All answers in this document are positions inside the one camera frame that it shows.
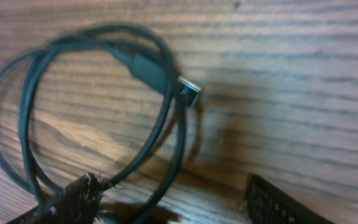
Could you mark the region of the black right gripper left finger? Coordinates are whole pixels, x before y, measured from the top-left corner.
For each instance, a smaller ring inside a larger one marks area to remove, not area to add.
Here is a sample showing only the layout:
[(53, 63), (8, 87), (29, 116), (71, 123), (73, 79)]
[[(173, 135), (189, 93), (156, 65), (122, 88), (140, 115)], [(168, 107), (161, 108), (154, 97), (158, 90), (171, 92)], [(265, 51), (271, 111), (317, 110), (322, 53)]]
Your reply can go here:
[(101, 183), (96, 175), (87, 173), (46, 204), (23, 213), (7, 224), (87, 224), (93, 223), (101, 201)]

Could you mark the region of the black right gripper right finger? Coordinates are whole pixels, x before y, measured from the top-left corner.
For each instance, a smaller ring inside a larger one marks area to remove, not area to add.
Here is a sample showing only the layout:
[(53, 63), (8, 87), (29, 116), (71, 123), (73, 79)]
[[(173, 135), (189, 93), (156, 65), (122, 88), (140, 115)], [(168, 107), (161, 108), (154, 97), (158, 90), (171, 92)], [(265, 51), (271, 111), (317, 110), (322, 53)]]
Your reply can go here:
[(252, 224), (333, 224), (255, 173), (247, 177), (242, 205)]

